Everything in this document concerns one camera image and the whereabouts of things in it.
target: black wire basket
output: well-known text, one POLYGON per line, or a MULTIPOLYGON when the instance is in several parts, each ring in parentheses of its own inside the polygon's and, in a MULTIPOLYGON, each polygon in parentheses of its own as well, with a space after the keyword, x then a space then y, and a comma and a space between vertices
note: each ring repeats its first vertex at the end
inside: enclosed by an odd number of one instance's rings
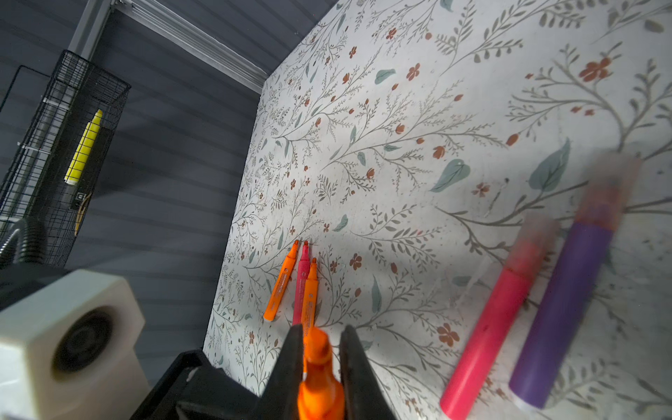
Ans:
POLYGON ((0 238, 14 222, 37 218, 46 228, 44 263, 65 265, 129 89, 62 52, 0 188, 0 238))

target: floral pattern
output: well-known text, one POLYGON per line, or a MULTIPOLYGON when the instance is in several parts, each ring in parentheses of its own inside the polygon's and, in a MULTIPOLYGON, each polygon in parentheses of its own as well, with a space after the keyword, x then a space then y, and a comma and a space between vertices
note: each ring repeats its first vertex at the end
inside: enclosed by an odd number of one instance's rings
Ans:
POLYGON ((443 418, 521 221, 541 210, 560 236, 472 417, 672 418, 670 13, 670 0, 340 0, 265 83, 209 359, 261 394, 294 282, 276 320, 262 314, 307 240, 316 325, 333 344, 356 328, 398 418, 443 418), (547 407, 523 413, 507 383, 607 150, 638 155, 641 174, 547 407))

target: yellow marker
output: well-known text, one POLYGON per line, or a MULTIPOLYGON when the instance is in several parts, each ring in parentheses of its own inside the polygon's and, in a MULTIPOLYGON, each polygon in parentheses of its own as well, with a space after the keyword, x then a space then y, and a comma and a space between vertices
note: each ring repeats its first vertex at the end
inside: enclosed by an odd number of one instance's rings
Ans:
POLYGON ((68 171, 65 174, 65 182, 69 185, 76 185, 79 182, 79 178, 82 176, 82 171, 86 165, 86 161, 91 154, 91 147, 93 147, 93 142, 95 138, 98 137, 98 131, 100 130, 100 120, 103 118, 103 112, 98 110, 93 116, 91 122, 86 124, 86 129, 82 134, 82 138, 79 140, 79 145, 77 146, 77 151, 73 156, 73 160, 70 162, 68 171))

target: striped gray wall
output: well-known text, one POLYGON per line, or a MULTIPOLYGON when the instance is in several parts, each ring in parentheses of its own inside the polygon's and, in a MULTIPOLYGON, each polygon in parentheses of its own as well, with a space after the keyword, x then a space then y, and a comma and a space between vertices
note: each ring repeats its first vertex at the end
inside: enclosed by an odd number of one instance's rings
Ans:
MULTIPOLYGON (((334 2, 165 0, 269 74, 334 2)), ((0 1, 0 95, 21 64, 51 72, 85 4, 0 1)), ((203 344, 259 96, 121 13, 93 60, 132 89, 67 267, 128 279, 146 317, 136 352, 154 382, 203 344)), ((0 173, 45 85, 17 80, 0 114, 0 173)))
POLYGON ((154 382, 203 345, 259 96, 121 13, 93 61, 132 88, 67 267, 128 279, 154 382))

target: red marker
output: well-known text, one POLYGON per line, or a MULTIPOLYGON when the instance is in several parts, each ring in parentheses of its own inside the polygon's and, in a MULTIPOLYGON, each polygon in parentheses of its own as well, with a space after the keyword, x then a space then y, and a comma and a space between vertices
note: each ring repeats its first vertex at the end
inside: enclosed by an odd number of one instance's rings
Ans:
POLYGON ((544 256, 553 245, 558 223, 540 213, 528 213, 497 284, 480 314, 450 382, 441 410, 451 420, 465 420, 495 363, 518 310, 528 297, 544 256))
POLYGON ((306 288, 306 279, 310 272, 310 257, 308 254, 308 241, 303 242, 303 250, 301 250, 301 260, 298 262, 297 276, 296 276, 296 294, 294 295, 294 318, 292 325, 301 323, 301 310, 303 309, 303 291, 306 288))

